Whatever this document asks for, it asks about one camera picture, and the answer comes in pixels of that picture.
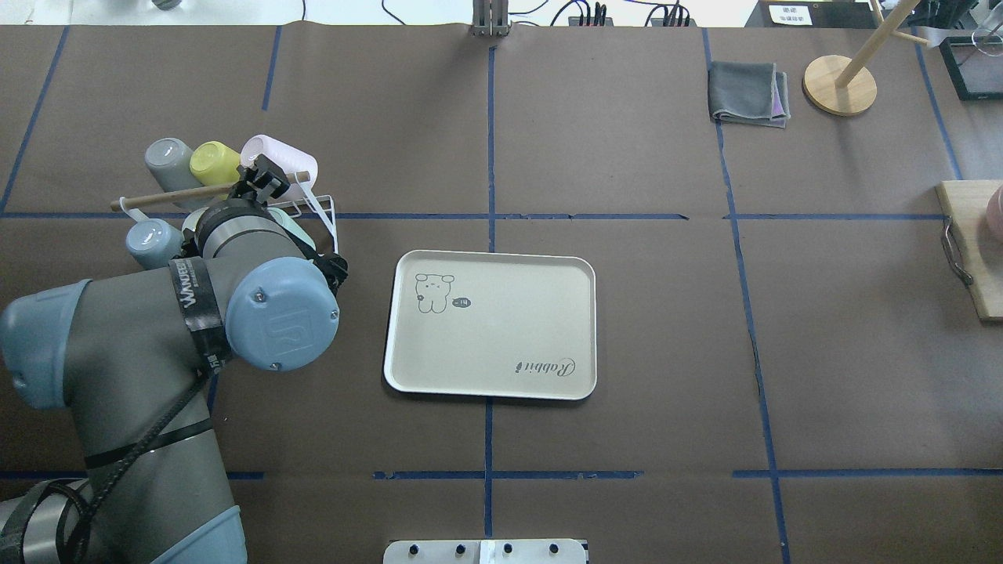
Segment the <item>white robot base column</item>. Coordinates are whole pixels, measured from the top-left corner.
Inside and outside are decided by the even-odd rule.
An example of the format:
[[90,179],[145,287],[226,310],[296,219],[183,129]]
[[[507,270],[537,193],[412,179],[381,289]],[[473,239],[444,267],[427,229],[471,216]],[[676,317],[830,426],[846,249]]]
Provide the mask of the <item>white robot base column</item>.
[[383,563],[588,563],[588,543],[572,538],[399,540]]

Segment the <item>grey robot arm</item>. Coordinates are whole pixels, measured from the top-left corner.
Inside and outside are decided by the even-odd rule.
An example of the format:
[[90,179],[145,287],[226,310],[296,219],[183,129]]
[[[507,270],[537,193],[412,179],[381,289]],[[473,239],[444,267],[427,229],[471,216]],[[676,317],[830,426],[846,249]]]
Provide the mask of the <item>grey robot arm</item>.
[[34,408],[67,407],[86,479],[2,505],[4,563],[244,563],[205,386],[232,360],[313,362],[339,326],[346,261],[285,229],[269,200],[311,179],[260,154],[161,267],[16,299],[2,355]]

